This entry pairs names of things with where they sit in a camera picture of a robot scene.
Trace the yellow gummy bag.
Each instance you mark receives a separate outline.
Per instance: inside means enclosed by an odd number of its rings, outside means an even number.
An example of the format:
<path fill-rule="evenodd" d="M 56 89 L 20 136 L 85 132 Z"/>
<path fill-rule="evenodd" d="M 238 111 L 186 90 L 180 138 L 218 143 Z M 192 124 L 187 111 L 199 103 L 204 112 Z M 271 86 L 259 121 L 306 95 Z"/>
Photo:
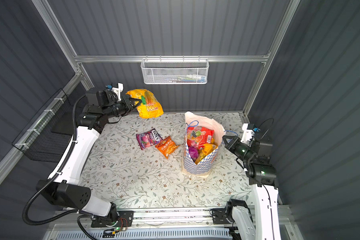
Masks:
<path fill-rule="evenodd" d="M 202 148 L 199 150 L 199 157 L 195 161 L 195 164 L 197 165 L 200 163 L 207 155 L 211 154 L 214 150 L 218 148 L 215 144 L 204 144 Z"/>
<path fill-rule="evenodd" d="M 131 98 L 142 101 L 137 107 L 139 116 L 142 119 L 152 119 L 164 114 L 163 108 L 154 94 L 146 89 L 136 89 L 127 92 Z"/>

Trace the red fruit gummy bag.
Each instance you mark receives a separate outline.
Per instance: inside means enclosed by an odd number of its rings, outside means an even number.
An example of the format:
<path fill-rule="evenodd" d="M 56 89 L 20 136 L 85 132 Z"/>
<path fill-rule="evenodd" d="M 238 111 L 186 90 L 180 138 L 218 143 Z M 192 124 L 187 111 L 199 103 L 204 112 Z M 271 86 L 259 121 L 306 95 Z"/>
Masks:
<path fill-rule="evenodd" d="M 187 145 L 198 150 L 204 147 L 204 144 L 214 144 L 214 130 L 202 126 L 188 127 Z"/>

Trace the white blue checkered paper bag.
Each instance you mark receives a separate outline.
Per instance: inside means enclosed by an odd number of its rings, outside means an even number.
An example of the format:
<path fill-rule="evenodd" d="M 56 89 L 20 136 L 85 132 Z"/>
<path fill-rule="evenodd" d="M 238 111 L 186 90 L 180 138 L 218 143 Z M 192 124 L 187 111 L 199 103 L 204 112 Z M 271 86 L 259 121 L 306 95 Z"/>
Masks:
<path fill-rule="evenodd" d="M 242 125 L 238 113 L 185 113 L 182 172 L 207 177 L 221 164 L 234 159 L 226 150 L 223 136 L 234 135 Z"/>

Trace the dark purple candy bar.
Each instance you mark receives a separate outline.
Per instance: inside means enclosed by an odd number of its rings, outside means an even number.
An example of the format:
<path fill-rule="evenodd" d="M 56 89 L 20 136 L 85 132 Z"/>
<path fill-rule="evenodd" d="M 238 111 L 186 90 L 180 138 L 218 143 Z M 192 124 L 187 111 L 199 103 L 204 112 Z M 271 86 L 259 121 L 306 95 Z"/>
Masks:
<path fill-rule="evenodd" d="M 136 134 L 136 139 L 141 150 L 154 146 L 163 140 L 162 136 L 157 132 L 155 128 L 144 133 Z"/>

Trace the orange chips bag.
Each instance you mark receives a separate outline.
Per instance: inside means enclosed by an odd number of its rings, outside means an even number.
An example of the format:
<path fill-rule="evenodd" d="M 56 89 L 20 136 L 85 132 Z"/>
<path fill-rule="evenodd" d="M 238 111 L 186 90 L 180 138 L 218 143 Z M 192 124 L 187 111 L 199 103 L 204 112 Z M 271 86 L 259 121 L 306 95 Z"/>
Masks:
<path fill-rule="evenodd" d="M 171 136 L 164 138 L 156 145 L 156 149 L 158 149 L 166 159 L 168 159 L 169 155 L 171 155 L 178 147 L 179 145 L 172 140 Z"/>

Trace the purple grape gummy bag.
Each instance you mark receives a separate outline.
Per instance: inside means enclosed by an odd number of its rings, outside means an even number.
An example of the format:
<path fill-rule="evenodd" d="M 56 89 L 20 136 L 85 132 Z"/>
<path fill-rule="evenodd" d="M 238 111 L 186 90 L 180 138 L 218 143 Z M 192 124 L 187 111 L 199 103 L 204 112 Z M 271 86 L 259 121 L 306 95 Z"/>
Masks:
<path fill-rule="evenodd" d="M 197 158 L 199 157 L 198 149 L 195 147 L 189 147 L 189 155 L 190 155 L 191 159 L 193 160 L 193 162 L 195 162 L 197 160 Z"/>

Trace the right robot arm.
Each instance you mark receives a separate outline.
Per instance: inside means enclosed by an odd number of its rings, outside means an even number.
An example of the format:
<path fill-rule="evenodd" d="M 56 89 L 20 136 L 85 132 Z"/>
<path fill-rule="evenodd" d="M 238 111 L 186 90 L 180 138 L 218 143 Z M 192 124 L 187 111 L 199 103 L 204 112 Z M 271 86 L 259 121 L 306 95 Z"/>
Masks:
<path fill-rule="evenodd" d="M 236 223 L 242 240 L 280 240 L 278 214 L 278 182 L 275 168 L 260 157 L 238 136 L 223 136 L 225 148 L 234 154 L 245 170 L 255 196 L 255 220 L 251 220 L 246 204 L 231 200 L 226 207 L 227 219 Z"/>

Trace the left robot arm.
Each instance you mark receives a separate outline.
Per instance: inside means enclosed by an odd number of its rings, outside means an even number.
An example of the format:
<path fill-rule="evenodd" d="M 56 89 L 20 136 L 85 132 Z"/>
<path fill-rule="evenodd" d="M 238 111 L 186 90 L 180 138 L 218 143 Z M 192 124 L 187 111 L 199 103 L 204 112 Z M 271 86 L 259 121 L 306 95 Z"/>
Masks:
<path fill-rule="evenodd" d="M 83 168 L 96 140 L 109 119 L 127 116 L 142 104 L 142 100 L 122 95 L 120 88 L 92 88 L 84 99 L 88 103 L 80 114 L 73 110 L 73 135 L 61 160 L 46 180 L 37 184 L 36 196 L 43 196 L 50 204 L 83 212 L 108 223 L 119 221 L 114 203 L 92 195 L 91 190 L 79 186 Z"/>

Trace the white vented cover strip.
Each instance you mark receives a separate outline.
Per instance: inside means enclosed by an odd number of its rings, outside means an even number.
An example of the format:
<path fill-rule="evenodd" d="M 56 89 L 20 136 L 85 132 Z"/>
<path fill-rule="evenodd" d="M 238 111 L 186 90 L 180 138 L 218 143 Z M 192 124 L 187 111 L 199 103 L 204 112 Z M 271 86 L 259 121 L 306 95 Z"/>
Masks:
<path fill-rule="evenodd" d="M 225 228 L 167 228 L 110 230 L 88 230 L 97 240 L 232 240 Z"/>

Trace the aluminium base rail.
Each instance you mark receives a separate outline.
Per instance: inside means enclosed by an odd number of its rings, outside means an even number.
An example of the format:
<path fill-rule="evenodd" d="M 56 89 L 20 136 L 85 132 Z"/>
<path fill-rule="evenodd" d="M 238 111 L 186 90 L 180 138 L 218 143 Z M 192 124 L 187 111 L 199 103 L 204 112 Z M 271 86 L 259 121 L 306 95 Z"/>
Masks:
<path fill-rule="evenodd" d="M 132 225 L 129 229 L 144 228 L 180 228 L 180 227 L 232 227 L 235 224 L 214 224 L 211 208 L 217 207 L 193 207 L 193 208 L 156 208 L 156 209 L 130 209 L 134 212 Z M 279 224 L 296 224 L 288 205 L 278 205 Z M 80 230 L 77 225 L 78 214 L 67 215 L 51 224 L 48 230 Z"/>

